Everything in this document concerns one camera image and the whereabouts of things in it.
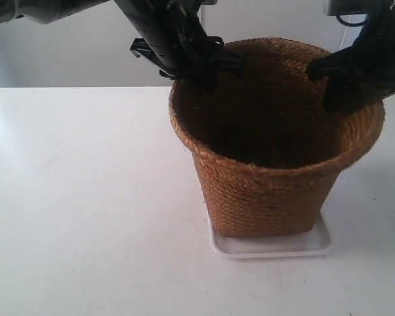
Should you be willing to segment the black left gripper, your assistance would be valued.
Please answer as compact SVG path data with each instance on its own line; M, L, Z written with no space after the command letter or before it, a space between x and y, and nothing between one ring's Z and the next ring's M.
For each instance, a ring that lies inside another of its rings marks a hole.
M199 6L142 6L130 21L139 31L130 51L144 57L170 80L187 80L213 93L218 75L241 76L244 55L230 51L219 36L208 36L198 17Z

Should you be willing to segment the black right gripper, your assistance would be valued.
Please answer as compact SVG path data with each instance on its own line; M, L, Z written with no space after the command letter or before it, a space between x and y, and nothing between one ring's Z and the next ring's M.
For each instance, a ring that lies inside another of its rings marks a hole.
M366 14L358 37L346 52L313 59L305 73L328 78L322 106L329 113L353 111L395 94L395 6Z

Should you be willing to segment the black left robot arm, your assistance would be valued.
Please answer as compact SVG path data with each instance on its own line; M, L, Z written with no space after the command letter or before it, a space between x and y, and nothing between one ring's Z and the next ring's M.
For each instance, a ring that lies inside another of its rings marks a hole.
M215 91L220 72L242 73L243 55L230 51L219 36L208 36L198 17L215 1L116 1L140 34L130 46L170 80L189 80ZM0 24L29 18L49 24L100 5L98 0L0 1Z

